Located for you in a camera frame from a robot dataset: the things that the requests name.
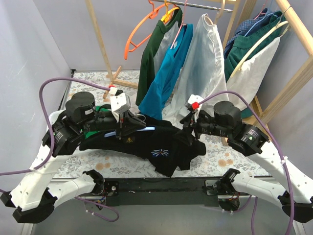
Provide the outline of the bright green t shirt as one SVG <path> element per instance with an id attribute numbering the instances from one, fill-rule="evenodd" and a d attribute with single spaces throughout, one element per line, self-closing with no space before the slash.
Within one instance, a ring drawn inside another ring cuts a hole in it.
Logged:
<path id="1" fill-rule="evenodd" d="M 111 113 L 111 105 L 109 105 L 109 104 L 103 104 L 103 105 L 101 105 L 101 106 L 96 106 L 96 107 L 95 107 L 94 114 L 95 114 L 95 113 L 98 113 L 98 112 L 110 112 L 110 113 Z M 84 134 L 85 134 L 85 138 L 86 138 L 86 139 L 87 139 L 88 137 L 90 137 L 91 135 L 94 135 L 94 134 L 96 134 L 96 133 L 101 132 L 101 131 L 99 131 L 99 132 L 97 132 L 97 131 L 91 132 L 91 131 L 90 131 L 90 121 L 92 121 L 92 119 L 89 120 L 89 121 L 87 121 L 87 122 L 84 124 L 83 130 L 84 130 Z"/>

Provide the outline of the orange plastic hanger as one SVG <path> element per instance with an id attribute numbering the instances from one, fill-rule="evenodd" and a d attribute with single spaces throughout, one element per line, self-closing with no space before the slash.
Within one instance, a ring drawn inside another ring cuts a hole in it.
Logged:
<path id="1" fill-rule="evenodd" d="M 161 16 L 160 11 L 165 8 L 168 3 L 167 0 L 160 0 L 161 5 L 156 6 L 156 0 L 149 0 L 148 3 L 151 5 L 149 12 L 137 23 L 132 32 L 130 33 L 124 48 L 124 59 L 127 60 L 130 53 L 136 51 L 143 43 L 145 43 L 151 36 L 152 32 L 146 33 L 144 36 L 140 36 L 142 28 L 145 24 L 154 18 Z"/>

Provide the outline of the black daisy t shirt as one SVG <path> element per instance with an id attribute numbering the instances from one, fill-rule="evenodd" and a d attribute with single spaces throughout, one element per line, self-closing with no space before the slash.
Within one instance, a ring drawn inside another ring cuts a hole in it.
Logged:
<path id="1" fill-rule="evenodd" d="M 83 140 L 79 149 L 112 150 L 135 155 L 149 160 L 155 171 L 167 177 L 171 177 L 177 167 L 189 170 L 194 158 L 206 154 L 203 142 L 192 135 L 188 142 L 185 132 L 171 122 L 147 116 L 146 124 L 154 130 L 133 132 L 120 140 L 115 136 L 105 137 L 104 132 L 99 132 Z"/>

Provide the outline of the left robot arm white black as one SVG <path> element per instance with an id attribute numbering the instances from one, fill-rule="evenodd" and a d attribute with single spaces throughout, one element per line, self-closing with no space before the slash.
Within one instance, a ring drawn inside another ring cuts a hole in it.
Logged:
<path id="1" fill-rule="evenodd" d="M 37 224 L 66 201 L 86 193 L 101 195 L 105 179 L 96 170 L 85 171 L 62 184 L 53 185 L 51 180 L 75 150 L 94 135 L 121 140 L 144 129 L 145 122 L 131 112 L 131 106 L 130 97 L 121 90 L 110 97 L 108 104 L 99 107 L 93 94 L 78 92 L 63 110 L 52 113 L 30 169 L 12 191 L 0 197 L 5 206 L 14 209 L 14 219 L 18 223 Z"/>

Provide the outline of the light blue hanger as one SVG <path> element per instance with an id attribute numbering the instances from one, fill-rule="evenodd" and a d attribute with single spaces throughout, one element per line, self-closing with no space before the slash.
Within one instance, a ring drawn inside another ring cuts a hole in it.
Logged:
<path id="1" fill-rule="evenodd" d="M 137 130 L 137 132 L 142 132 L 142 131 L 155 131 L 155 127 L 153 127 L 153 126 L 152 127 L 145 127 L 143 129 Z M 106 133 L 104 135 L 105 138 L 112 137 L 112 136 L 116 136 L 116 132 L 115 131 Z"/>

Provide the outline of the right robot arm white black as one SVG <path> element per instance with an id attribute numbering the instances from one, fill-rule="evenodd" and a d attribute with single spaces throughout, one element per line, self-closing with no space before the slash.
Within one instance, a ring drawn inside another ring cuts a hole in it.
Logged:
<path id="1" fill-rule="evenodd" d="M 281 160 L 277 147 L 258 127 L 242 122 L 240 109 L 230 101 L 214 105 L 214 115 L 201 108 L 180 120 L 179 138 L 184 143 L 200 135 L 226 137 L 228 145 L 265 169 L 276 183 L 269 183 L 229 169 L 209 190 L 217 194 L 252 194 L 280 207 L 297 222 L 313 218 L 313 181 L 289 160 Z"/>

